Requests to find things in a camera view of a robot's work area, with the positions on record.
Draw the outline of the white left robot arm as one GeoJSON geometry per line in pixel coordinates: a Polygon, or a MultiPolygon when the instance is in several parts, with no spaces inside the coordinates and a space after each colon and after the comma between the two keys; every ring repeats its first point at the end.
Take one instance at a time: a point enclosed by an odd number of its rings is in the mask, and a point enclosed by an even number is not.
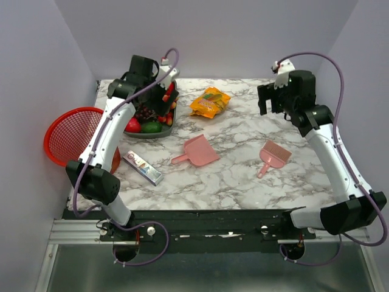
{"type": "Polygon", "coordinates": [[[179,75],[176,66],[167,56],[161,61],[133,56],[129,70],[109,84],[102,118],[85,150],[76,161],[66,165],[74,188],[72,208],[75,216],[83,218],[89,213],[77,210],[77,196],[82,195],[94,202],[95,207],[101,207],[115,222],[114,233],[121,240],[129,240],[135,226],[130,222],[132,212],[119,196],[120,180],[111,173],[114,154],[125,127],[136,113],[135,99],[158,115],[168,112],[175,96],[167,101],[163,97],[179,75]]]}

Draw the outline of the silver toothpaste box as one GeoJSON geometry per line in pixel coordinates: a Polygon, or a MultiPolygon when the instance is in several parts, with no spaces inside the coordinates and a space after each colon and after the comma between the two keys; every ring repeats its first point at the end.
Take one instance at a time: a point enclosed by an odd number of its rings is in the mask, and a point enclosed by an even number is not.
{"type": "Polygon", "coordinates": [[[135,152],[127,152],[123,156],[123,159],[152,185],[157,186],[163,180],[161,172],[155,169],[151,164],[149,164],[135,152]]]}

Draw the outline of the pink plastic dustpan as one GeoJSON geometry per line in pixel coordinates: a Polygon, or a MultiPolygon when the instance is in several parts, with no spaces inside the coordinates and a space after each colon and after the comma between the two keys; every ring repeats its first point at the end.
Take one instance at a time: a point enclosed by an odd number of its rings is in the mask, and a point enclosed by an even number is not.
{"type": "Polygon", "coordinates": [[[171,163],[175,165],[189,160],[193,166],[201,167],[219,159],[209,141],[201,134],[184,142],[184,154],[173,158],[171,163]]]}

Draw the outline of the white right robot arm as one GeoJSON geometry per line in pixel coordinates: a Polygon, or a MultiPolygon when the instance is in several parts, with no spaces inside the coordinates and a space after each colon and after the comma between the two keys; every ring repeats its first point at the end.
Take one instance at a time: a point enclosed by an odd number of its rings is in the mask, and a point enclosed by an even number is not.
{"type": "Polygon", "coordinates": [[[280,222],[280,232],[294,238],[302,228],[321,229],[332,235],[343,234],[370,225],[387,203],[383,192],[375,192],[357,171],[346,150],[338,151],[339,134],[333,133],[331,110],[318,105],[315,75],[306,70],[280,74],[274,83],[259,85],[260,114],[283,113],[297,127],[319,158],[329,179],[335,204],[322,207],[299,207],[280,222]]]}

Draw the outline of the pink hand brush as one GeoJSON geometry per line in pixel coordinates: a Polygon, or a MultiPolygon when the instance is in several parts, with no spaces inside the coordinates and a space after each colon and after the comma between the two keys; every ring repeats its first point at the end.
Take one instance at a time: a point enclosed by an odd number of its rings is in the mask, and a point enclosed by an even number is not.
{"type": "Polygon", "coordinates": [[[259,157],[264,162],[264,165],[258,172],[257,177],[262,178],[270,167],[275,169],[284,167],[291,155],[290,151],[273,141],[267,140],[259,152],[259,157]]]}

